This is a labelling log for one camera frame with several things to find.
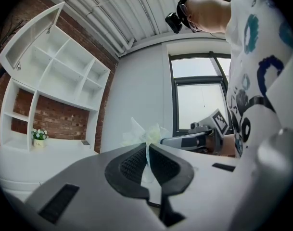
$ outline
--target window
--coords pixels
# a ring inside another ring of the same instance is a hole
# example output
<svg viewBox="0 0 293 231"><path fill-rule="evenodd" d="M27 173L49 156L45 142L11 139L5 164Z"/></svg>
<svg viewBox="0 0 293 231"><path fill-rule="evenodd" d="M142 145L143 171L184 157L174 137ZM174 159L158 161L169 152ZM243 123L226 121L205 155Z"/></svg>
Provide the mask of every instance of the window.
<svg viewBox="0 0 293 231"><path fill-rule="evenodd" d="M212 62L205 57L174 60L172 68L174 78L217 75Z"/></svg>
<svg viewBox="0 0 293 231"><path fill-rule="evenodd" d="M231 59L230 58L217 58L218 62L220 63L220 66L222 67L222 70L229 80L229 66L231 64Z"/></svg>
<svg viewBox="0 0 293 231"><path fill-rule="evenodd" d="M213 52L170 57L173 136L188 133L216 109L231 124L226 105L230 56Z"/></svg>
<svg viewBox="0 0 293 231"><path fill-rule="evenodd" d="M208 117L219 109L227 120L224 94L220 84L178 86L179 129L190 129L190 124Z"/></svg>

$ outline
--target white bookshelf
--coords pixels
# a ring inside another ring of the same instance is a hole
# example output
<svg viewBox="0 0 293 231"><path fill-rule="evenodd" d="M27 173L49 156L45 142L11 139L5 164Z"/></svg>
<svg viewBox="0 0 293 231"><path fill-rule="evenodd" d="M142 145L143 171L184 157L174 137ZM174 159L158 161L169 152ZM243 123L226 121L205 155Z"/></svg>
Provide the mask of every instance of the white bookshelf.
<svg viewBox="0 0 293 231"><path fill-rule="evenodd" d="M12 77L0 114L0 184L22 201L72 163L96 154L98 111L110 70L55 25L63 5L30 20L0 54L0 63ZM33 95L28 116L13 111L19 89ZM48 139L44 149L34 149L31 133L40 95L89 110L90 145ZM27 134L12 131L13 118L27 122Z"/></svg>
<svg viewBox="0 0 293 231"><path fill-rule="evenodd" d="M35 109L42 95L90 111L86 139L94 150L98 111L110 70L55 25L63 5L30 20L0 54L2 66L12 77L2 104L1 146L32 151ZM29 116L13 112L20 88L33 94ZM27 135L11 131L12 118L28 123Z"/></svg>

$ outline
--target black slot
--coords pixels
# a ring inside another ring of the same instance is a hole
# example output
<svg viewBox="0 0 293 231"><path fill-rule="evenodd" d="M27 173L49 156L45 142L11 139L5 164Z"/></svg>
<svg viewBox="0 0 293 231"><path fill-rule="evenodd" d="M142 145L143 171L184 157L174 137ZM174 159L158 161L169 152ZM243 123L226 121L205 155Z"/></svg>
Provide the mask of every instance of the black slot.
<svg viewBox="0 0 293 231"><path fill-rule="evenodd" d="M219 163L215 163L212 166L213 167L220 168L220 169L223 169L223 170L226 170L226 171L229 171L229 172L233 172L234 169L235 169L235 166L230 166L230 165L225 165L225 164L219 164Z"/></svg>
<svg viewBox="0 0 293 231"><path fill-rule="evenodd" d="M56 224L78 190L79 187L75 185L65 184L38 214Z"/></svg>

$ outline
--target white t-shirt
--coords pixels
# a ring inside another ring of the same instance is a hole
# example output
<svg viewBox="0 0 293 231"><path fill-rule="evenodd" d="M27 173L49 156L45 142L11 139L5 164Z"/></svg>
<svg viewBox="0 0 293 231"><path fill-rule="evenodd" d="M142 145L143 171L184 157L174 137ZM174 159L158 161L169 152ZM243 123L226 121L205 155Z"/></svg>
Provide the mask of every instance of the white t-shirt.
<svg viewBox="0 0 293 231"><path fill-rule="evenodd" d="M231 0L226 40L231 45L227 104L236 156L281 128L266 91L293 52L293 33L272 0Z"/></svg>

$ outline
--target window glass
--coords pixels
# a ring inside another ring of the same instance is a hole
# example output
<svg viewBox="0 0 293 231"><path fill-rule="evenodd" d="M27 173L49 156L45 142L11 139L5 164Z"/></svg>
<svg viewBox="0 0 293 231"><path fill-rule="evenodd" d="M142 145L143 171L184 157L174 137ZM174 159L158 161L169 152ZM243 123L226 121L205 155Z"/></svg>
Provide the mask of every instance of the window glass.
<svg viewBox="0 0 293 231"><path fill-rule="evenodd" d="M207 57L173 60L172 69L174 78L217 75L210 59Z"/></svg>
<svg viewBox="0 0 293 231"><path fill-rule="evenodd" d="M227 59L227 58L217 58L220 66L223 69L223 72L225 74L225 76L227 77L227 79L229 80L229 66L231 63L231 59Z"/></svg>
<svg viewBox="0 0 293 231"><path fill-rule="evenodd" d="M178 86L179 129L190 129L192 122L199 122L219 109L228 121L224 94L220 84Z"/></svg>

